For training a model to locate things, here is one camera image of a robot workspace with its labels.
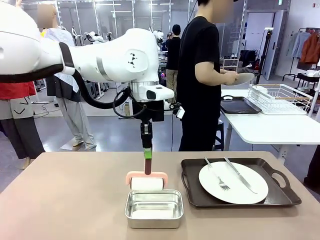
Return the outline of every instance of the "red garment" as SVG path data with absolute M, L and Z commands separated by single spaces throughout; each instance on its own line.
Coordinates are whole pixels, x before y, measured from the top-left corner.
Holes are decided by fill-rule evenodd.
M 20 99 L 28 96 L 36 95 L 34 83 L 0 83 L 0 99 Z

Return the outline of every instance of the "white dish rack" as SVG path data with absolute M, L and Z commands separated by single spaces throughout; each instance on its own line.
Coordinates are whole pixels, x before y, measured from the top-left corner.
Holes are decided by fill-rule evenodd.
M 250 84 L 248 99 L 267 115 L 305 115 L 313 97 L 285 84 Z

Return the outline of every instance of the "stainless steel tray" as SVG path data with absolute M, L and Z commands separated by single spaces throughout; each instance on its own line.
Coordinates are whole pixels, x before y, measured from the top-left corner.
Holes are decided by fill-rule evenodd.
M 184 205 L 177 190 L 133 190 L 129 192 L 124 213 L 133 229 L 177 229 L 184 215 Z

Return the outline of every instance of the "brown tray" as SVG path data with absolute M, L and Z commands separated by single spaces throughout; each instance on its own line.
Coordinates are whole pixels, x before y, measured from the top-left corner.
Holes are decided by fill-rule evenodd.
M 207 165 L 203 158 L 184 159 L 181 162 L 181 179 L 185 187 L 189 203 L 198 209 L 214 208 L 268 208 L 268 207 L 292 207 L 301 204 L 300 197 L 291 189 L 286 175 L 273 169 L 261 158 L 229 158 L 231 162 L 242 164 L 253 169 L 266 181 L 269 192 L 265 200 L 255 204 L 232 204 L 222 201 L 209 194 L 200 184 L 199 172 Z M 210 163 L 225 162 L 223 158 L 208 159 Z M 280 187 L 279 182 L 272 174 L 279 174 L 285 181 L 285 187 Z

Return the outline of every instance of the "lint roller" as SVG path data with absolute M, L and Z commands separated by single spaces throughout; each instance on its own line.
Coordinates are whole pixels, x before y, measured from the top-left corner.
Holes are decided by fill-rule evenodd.
M 125 183 L 130 186 L 131 190 L 148 192 L 161 191 L 168 184 L 168 175 L 164 172 L 152 172 L 151 159 L 147 158 L 144 162 L 144 172 L 128 172 Z

